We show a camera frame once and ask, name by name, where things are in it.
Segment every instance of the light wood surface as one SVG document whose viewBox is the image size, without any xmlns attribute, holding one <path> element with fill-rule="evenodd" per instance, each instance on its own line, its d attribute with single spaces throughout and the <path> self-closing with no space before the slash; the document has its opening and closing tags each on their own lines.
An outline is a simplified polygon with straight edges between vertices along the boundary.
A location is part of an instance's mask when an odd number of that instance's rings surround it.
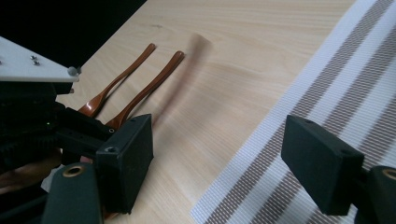
<svg viewBox="0 0 396 224">
<path fill-rule="evenodd" d="M 155 158 L 132 214 L 107 223 L 193 223 L 190 210 L 352 3 L 148 0 L 84 64 L 75 93 L 58 97 L 79 109 L 154 43 L 97 118 L 115 117 L 182 50 L 185 61 L 131 114 L 157 118 L 186 69 L 191 39 L 211 43 L 154 129 Z"/>
</svg>

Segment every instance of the wooden table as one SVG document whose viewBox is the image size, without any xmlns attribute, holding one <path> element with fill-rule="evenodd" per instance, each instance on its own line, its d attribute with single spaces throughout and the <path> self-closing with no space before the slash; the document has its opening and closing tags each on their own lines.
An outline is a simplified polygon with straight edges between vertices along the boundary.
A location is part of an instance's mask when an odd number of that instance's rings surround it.
<svg viewBox="0 0 396 224">
<path fill-rule="evenodd" d="M 154 130 L 154 160 L 130 216 L 108 223 L 193 223 L 190 210 L 304 68 L 352 0 L 148 0 L 82 67 L 79 109 L 149 43 L 157 49 L 109 97 L 97 117 L 116 116 L 177 50 L 185 61 L 132 116 L 166 102 L 198 34 L 211 49 Z"/>
</svg>

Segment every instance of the striped placemat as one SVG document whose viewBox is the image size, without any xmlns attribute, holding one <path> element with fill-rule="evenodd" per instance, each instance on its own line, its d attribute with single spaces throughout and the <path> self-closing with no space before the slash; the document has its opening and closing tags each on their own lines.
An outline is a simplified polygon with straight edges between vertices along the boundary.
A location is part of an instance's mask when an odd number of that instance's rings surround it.
<svg viewBox="0 0 396 224">
<path fill-rule="evenodd" d="M 192 210 L 196 223 L 353 223 L 326 217 L 280 158 L 288 114 L 396 167 L 396 3 L 357 1 Z"/>
</svg>

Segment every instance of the spoon handle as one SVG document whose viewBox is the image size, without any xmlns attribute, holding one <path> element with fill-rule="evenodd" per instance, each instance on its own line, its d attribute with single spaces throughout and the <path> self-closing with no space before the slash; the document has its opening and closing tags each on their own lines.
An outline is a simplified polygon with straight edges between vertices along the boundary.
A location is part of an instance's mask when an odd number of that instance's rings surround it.
<svg viewBox="0 0 396 224">
<path fill-rule="evenodd" d="M 177 66 L 184 59 L 184 53 L 182 51 L 177 51 L 161 73 L 156 76 L 145 89 L 139 92 L 136 97 L 127 105 L 125 108 L 106 125 L 117 130 L 125 120 L 127 120 L 128 115 L 134 109 L 134 107 L 143 100 L 146 96 L 155 91 L 177 68 Z"/>
<path fill-rule="evenodd" d="M 149 55 L 156 49 L 154 44 L 149 44 L 143 53 L 134 61 L 128 68 L 125 69 L 121 74 L 119 74 L 110 84 L 105 87 L 99 94 L 93 97 L 89 102 L 87 102 L 84 106 L 82 106 L 78 112 L 89 116 L 94 117 L 99 109 L 102 107 L 103 103 L 106 100 L 108 93 L 113 89 L 113 87 L 119 83 L 121 80 L 127 78 L 132 74 L 134 70 L 136 70 L 148 57 Z"/>
</svg>

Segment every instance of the white striped mat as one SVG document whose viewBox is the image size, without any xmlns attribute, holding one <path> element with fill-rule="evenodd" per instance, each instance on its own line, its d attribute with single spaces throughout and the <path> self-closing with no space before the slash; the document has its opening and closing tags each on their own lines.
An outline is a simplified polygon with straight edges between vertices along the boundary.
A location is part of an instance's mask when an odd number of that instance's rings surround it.
<svg viewBox="0 0 396 224">
<path fill-rule="evenodd" d="M 192 210 L 196 223 L 353 223 L 326 217 L 280 158 L 288 114 L 396 167 L 396 3 L 358 0 Z"/>
</svg>

